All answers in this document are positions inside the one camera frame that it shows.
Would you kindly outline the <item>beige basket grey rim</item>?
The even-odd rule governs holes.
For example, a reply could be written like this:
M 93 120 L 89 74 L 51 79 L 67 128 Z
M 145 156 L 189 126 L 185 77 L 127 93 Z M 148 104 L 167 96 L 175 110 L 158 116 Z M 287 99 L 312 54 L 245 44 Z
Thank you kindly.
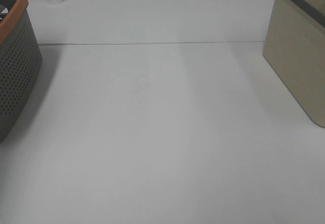
M 274 0 L 263 56 L 310 120 L 324 127 L 324 0 Z

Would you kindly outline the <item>grey perforated basket orange rim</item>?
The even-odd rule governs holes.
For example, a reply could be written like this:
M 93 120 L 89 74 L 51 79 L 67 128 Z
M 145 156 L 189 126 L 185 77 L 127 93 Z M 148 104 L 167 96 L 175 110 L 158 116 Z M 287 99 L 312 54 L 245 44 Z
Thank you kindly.
M 42 55 L 27 12 L 28 0 L 1 0 L 1 140 L 19 118 L 35 86 Z

